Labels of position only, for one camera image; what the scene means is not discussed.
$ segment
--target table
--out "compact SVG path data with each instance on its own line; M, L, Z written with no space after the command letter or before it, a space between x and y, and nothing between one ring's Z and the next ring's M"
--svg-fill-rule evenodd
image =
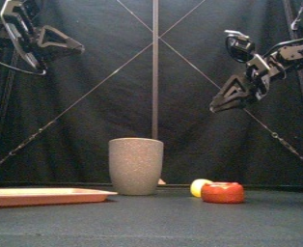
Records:
M0 208L0 246L303 246L303 192L245 188L244 204L220 205L160 186L97 204Z

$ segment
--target cable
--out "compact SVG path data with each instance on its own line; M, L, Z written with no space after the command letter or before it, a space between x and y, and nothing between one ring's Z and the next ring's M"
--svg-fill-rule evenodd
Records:
M45 70L42 70L40 72L32 72L32 71L28 71L28 70L24 70L24 69L18 69L16 67L12 67L12 66L4 64L2 62L0 62L0 65L4 66L4 67L6 67L8 69L12 69L16 72L22 72L22 73L26 73L26 74L41 75L41 76L46 74L46 71Z
M293 41L285 41L285 42L277 43L277 44L269 49L269 51L262 55L262 57L266 57L266 56L272 53L272 51L273 51L274 49L277 49L278 47L282 47L282 46L285 46L285 45L288 45L288 44L293 44L293 43L297 43L297 42L303 42L303 39L293 40Z

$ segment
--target diagonal wire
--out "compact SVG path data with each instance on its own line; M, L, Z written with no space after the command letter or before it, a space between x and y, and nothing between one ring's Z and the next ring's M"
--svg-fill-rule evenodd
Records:
M122 7L128 10L128 12L133 15L133 17L138 20L138 22L146 27L146 29L152 31L152 29L148 27L148 25L144 23L144 21L140 19L140 17L132 12L132 10L122 4L122 2L120 0L117 0L117 2L122 5ZM164 34L158 37L158 39L161 40L161 42L168 46L168 48L176 53L176 55L185 61L185 63L198 72L198 74L208 80L208 82L217 88L220 89L220 86L213 82L213 80L204 74L204 72L196 67L196 65L184 57L184 55L181 55L181 53L172 47L172 45L162 39L162 36L172 30L172 28L186 18L186 16L190 15L190 13L193 11L196 11L198 9L198 7L202 5L202 3L205 2L205 0L202 0L196 6L194 8L185 14L184 17L181 17L170 26L170 28L164 32ZM284 145L284 147L300 158L300 160L303 161L303 156L300 155L300 153L297 152L297 150L293 148L293 146L278 136L277 132L274 132L265 123L262 123L256 116L246 110L244 109L244 111L248 113L248 115L253 118L254 121L258 122L258 124L266 129L266 131L269 131L269 133L272 134L272 137L274 139L277 139L280 141L280 143Z
M17 154L17 152L36 139L36 137L57 122L62 115L89 96L89 94L114 76L116 73L142 54L152 46L152 42L126 60L126 62L93 86L93 88L70 104L70 106L32 134L18 146L9 151L6 156L0 160L0 165Z

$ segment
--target yellow apple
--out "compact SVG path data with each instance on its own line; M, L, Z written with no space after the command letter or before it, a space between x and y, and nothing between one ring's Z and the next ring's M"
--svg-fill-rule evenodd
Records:
M205 184L212 184L212 181L202 178L193 180L190 184L190 193L194 197L201 197L201 189Z

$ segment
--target ceramic cup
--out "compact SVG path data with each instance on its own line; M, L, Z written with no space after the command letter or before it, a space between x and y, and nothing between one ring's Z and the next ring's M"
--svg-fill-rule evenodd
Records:
M164 143L146 138L109 141L109 176L121 195L156 193L162 172Z

